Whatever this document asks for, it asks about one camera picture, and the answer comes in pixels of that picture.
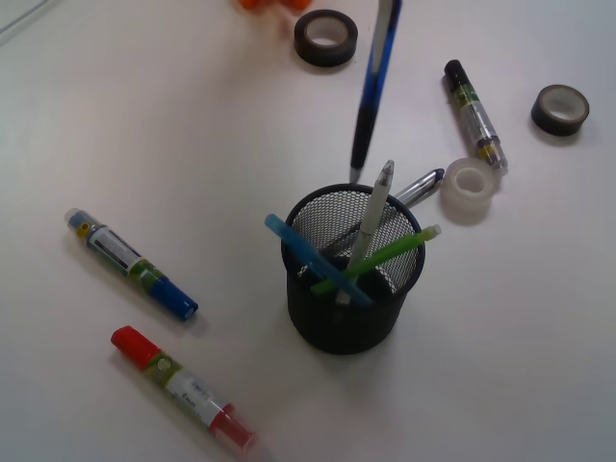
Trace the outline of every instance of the red marker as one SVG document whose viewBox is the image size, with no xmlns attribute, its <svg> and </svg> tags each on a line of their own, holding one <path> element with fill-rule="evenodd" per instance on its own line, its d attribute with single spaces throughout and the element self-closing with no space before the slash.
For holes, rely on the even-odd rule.
<svg viewBox="0 0 616 462">
<path fill-rule="evenodd" d="M 256 434 L 240 422 L 233 404 L 213 393 L 205 382 L 186 371 L 130 325 L 114 332 L 112 344 L 165 390 L 179 407 L 204 424 L 217 440 L 234 452 L 252 448 Z"/>
</svg>

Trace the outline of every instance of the black mesh pen holder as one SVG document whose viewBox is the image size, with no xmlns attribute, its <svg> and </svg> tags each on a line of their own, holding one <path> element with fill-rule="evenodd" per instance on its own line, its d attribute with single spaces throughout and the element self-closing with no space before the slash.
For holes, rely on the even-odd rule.
<svg viewBox="0 0 616 462">
<path fill-rule="evenodd" d="M 347 267 L 372 188 L 334 185 L 302 199 L 289 214 L 287 224 L 340 270 Z M 422 230 L 413 215 L 389 196 L 368 256 L 380 247 Z M 366 351 L 392 331 L 406 295 L 422 273 L 425 248 L 405 252 L 359 277 L 357 287 L 374 304 L 368 308 L 336 302 L 338 291 L 314 295 L 310 288 L 321 281 L 282 245 L 287 269 L 289 314 L 297 331 L 311 345 L 332 354 Z"/>
</svg>

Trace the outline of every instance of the blue marker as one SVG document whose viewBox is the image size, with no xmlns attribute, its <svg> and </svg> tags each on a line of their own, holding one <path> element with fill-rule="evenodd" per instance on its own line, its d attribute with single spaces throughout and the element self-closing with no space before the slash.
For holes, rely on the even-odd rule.
<svg viewBox="0 0 616 462">
<path fill-rule="evenodd" d="M 372 51 L 355 126 L 355 139 L 350 158 L 350 183 L 359 181 L 368 156 L 401 9 L 402 0 L 379 0 Z"/>
<path fill-rule="evenodd" d="M 135 282 L 180 320 L 188 319 L 197 310 L 199 305 L 109 226 L 79 209 L 70 209 L 64 219 L 89 249 L 101 255 L 118 272 Z"/>
<path fill-rule="evenodd" d="M 282 219 L 274 214 L 268 215 L 266 226 L 280 236 L 282 242 L 289 246 L 297 259 L 318 277 L 331 279 L 343 292 L 349 294 L 359 306 L 366 308 L 372 305 L 369 296 L 351 284 L 336 267 L 319 255 L 308 241 L 287 226 Z"/>
</svg>

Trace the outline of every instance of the black tape roll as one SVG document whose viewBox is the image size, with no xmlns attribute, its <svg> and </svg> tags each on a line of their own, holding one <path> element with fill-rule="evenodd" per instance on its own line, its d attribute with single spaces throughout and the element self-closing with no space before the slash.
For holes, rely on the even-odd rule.
<svg viewBox="0 0 616 462">
<path fill-rule="evenodd" d="M 589 114 L 590 105 L 584 95 L 565 85 L 542 89 L 530 111 L 539 128 L 557 137 L 577 133 Z"/>
<path fill-rule="evenodd" d="M 319 44 L 327 39 L 332 44 Z M 334 67 L 344 64 L 355 54 L 357 26 L 346 14 L 333 10 L 316 10 L 302 16 L 295 25 L 295 51 L 308 64 Z"/>
</svg>

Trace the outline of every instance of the light blue pen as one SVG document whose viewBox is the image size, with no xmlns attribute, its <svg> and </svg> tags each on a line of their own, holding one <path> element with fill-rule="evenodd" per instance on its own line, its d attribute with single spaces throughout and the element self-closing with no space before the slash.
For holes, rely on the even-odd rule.
<svg viewBox="0 0 616 462">
<path fill-rule="evenodd" d="M 289 246 L 297 259 L 318 277 L 331 279 L 341 291 L 349 294 L 359 306 L 366 308 L 372 305 L 372 300 L 369 296 L 351 284 L 336 267 L 319 255 L 308 241 L 287 226 L 282 219 L 274 214 L 268 215 L 266 226 L 280 236 L 282 242 Z"/>
</svg>

